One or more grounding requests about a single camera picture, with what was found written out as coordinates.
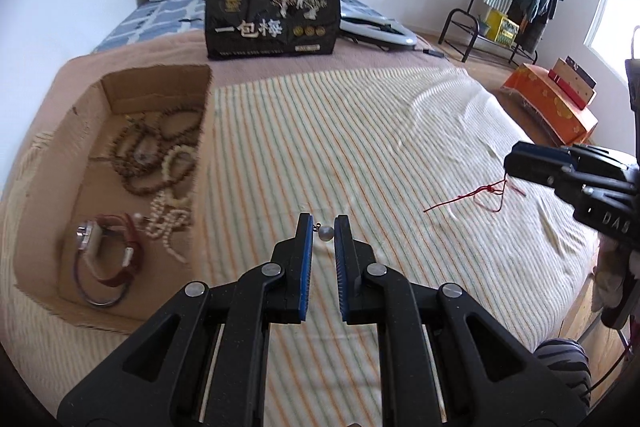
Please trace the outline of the grey gloved hand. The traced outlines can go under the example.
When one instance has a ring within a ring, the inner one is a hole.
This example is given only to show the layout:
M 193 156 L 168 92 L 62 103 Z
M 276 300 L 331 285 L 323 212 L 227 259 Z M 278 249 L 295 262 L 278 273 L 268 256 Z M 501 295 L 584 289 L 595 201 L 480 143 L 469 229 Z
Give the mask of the grey gloved hand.
M 623 301 L 624 280 L 639 278 L 639 253 L 603 234 L 599 235 L 598 261 L 593 272 L 591 311 L 614 309 Z

